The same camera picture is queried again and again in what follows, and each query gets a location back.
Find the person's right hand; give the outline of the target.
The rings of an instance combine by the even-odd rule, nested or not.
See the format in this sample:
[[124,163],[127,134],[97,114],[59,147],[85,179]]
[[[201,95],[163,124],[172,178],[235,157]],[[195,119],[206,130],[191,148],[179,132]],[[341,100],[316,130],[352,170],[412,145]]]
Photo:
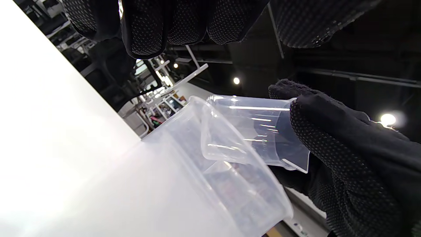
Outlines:
[[278,181],[326,213],[330,237],[419,237],[421,147],[305,85],[279,80],[290,121],[310,151],[308,173],[269,166]]

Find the person's left hand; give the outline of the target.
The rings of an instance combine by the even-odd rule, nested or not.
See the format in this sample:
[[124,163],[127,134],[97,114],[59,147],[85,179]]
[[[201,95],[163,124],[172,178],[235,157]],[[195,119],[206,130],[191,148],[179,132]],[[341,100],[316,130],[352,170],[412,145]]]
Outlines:
[[[374,9],[379,0],[278,0],[275,28],[291,48],[319,47]],[[99,42],[120,36],[127,53],[147,60],[166,45],[194,45],[205,36],[219,45],[240,42],[268,0],[63,0],[81,36]]]

